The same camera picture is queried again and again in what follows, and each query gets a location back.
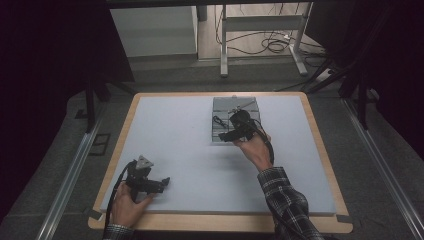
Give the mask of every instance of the black curtain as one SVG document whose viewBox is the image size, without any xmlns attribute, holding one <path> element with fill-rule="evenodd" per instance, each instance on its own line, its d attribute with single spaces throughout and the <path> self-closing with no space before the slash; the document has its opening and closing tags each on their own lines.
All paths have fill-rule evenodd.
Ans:
<svg viewBox="0 0 424 240">
<path fill-rule="evenodd" d="M 0 2 L 1 219 L 89 79 L 134 81 L 105 2 Z"/>
<path fill-rule="evenodd" d="M 377 108 L 424 159 L 423 1 L 394 2 L 367 63 Z"/>
</svg>

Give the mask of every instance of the gray object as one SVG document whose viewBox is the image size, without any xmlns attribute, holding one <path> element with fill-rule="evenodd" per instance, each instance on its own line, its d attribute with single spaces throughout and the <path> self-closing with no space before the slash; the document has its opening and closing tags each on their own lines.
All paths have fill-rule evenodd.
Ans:
<svg viewBox="0 0 424 240">
<path fill-rule="evenodd" d="M 230 117 L 235 109 L 244 109 L 250 118 L 261 122 L 258 103 L 255 97 L 214 97 L 212 110 L 212 142 L 222 142 L 218 134 L 234 130 Z"/>
<path fill-rule="evenodd" d="M 199 22 L 205 22 L 208 20 L 208 6 L 202 5 L 202 6 L 196 6 L 197 10 L 197 19 Z"/>
</svg>

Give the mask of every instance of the plaid sleeve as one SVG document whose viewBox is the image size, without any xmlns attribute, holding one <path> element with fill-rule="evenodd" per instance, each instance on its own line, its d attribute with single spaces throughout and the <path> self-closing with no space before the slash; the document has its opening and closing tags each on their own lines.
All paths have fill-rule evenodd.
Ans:
<svg viewBox="0 0 424 240">
<path fill-rule="evenodd" d="M 324 239 L 309 220 L 308 201 L 291 186 L 284 168 L 262 171 L 258 180 L 273 214 L 278 239 L 302 239 L 298 233 L 307 239 Z"/>
<path fill-rule="evenodd" d="M 103 236 L 103 240 L 129 240 L 134 230 L 116 224 L 109 224 Z"/>
</svg>

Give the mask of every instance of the hand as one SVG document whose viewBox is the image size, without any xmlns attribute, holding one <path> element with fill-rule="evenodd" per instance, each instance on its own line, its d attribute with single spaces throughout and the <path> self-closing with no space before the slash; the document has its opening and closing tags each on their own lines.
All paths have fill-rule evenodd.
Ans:
<svg viewBox="0 0 424 240">
<path fill-rule="evenodd" d="M 267 138 L 271 142 L 271 137 L 268 134 Z M 268 147 L 257 133 L 254 133 L 249 141 L 236 140 L 233 144 L 243 151 L 247 159 L 256 166 L 259 172 L 272 168 Z"/>
<path fill-rule="evenodd" d="M 141 217 L 146 207 L 153 201 L 156 194 L 149 194 L 139 202 L 134 203 L 130 194 L 131 188 L 121 182 L 116 191 L 112 205 L 112 223 L 131 228 Z"/>
</svg>

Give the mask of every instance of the metal stand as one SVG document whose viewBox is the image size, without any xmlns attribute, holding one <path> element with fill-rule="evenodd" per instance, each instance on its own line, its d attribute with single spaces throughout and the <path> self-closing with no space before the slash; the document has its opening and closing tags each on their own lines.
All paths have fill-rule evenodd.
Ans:
<svg viewBox="0 0 424 240">
<path fill-rule="evenodd" d="M 138 92 L 125 85 L 122 82 L 109 81 L 110 84 L 120 88 L 121 90 L 135 96 Z M 94 94 L 100 102 L 109 102 L 111 94 L 106 86 L 106 81 L 102 79 L 102 76 L 91 77 L 87 80 L 87 86 L 85 90 L 85 100 L 87 104 L 87 130 L 86 133 L 90 133 L 93 129 L 93 126 L 96 122 L 95 117 L 95 107 L 94 107 Z"/>
<path fill-rule="evenodd" d="M 221 77 L 228 76 L 227 32 L 298 30 L 290 52 L 301 76 L 308 75 L 299 55 L 299 45 L 305 31 L 312 3 L 308 3 L 302 15 L 227 17 L 227 5 L 222 6 Z"/>
<path fill-rule="evenodd" d="M 383 28 L 384 24 L 387 21 L 390 13 L 394 8 L 394 4 L 390 1 L 384 2 L 382 1 L 382 10 L 380 14 L 377 16 L 377 19 L 372 26 L 370 33 L 368 34 L 364 44 L 359 50 L 358 55 L 355 57 L 355 60 L 349 66 L 341 69 L 337 73 L 331 75 L 324 81 L 318 83 L 313 86 L 309 90 L 305 90 L 305 93 L 315 93 L 318 90 L 328 86 L 329 84 L 335 82 L 343 76 L 347 76 L 346 80 L 343 82 L 342 86 L 339 89 L 339 95 L 342 98 L 349 98 L 352 93 L 355 91 L 356 87 L 358 87 L 358 120 L 364 127 L 364 129 L 368 129 L 366 124 L 366 104 L 367 104 L 367 80 L 366 80 L 366 66 L 364 64 L 365 58 Z M 318 69 L 319 73 L 315 73 L 315 78 L 319 76 L 326 68 Z"/>
</svg>

